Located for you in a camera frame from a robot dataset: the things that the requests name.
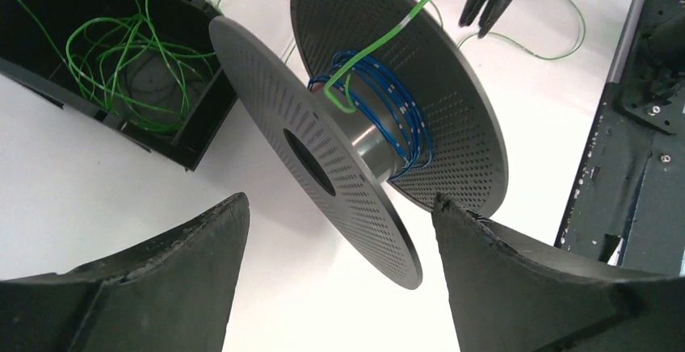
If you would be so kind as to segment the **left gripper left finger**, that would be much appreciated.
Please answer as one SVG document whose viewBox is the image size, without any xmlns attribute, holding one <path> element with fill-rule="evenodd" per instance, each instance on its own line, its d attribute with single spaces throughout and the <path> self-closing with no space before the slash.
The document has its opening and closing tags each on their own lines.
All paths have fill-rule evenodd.
<svg viewBox="0 0 685 352">
<path fill-rule="evenodd" d="M 220 351 L 250 227 L 237 193 L 64 274 L 1 283 L 4 351 Z"/>
</svg>

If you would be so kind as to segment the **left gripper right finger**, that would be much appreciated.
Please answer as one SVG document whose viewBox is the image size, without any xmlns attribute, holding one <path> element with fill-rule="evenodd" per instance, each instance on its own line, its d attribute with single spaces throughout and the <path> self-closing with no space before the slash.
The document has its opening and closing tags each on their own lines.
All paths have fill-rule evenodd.
<svg viewBox="0 0 685 352">
<path fill-rule="evenodd" d="M 683 350 L 683 278 L 565 252 L 444 194 L 431 218 L 461 350 Z"/>
</svg>

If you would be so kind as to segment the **dark grey cable spool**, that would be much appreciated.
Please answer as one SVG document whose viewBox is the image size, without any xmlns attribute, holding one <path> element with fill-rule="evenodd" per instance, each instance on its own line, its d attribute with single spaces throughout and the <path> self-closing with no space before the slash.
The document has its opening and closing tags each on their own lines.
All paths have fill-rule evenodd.
<svg viewBox="0 0 685 352">
<path fill-rule="evenodd" d="M 240 23 L 219 16 L 212 46 L 239 100 L 327 220 L 379 272 L 413 290 L 414 245 L 390 185 L 431 210 L 450 195 L 491 216 L 506 148 L 473 69 L 415 0 L 290 0 L 301 81 Z"/>
</svg>

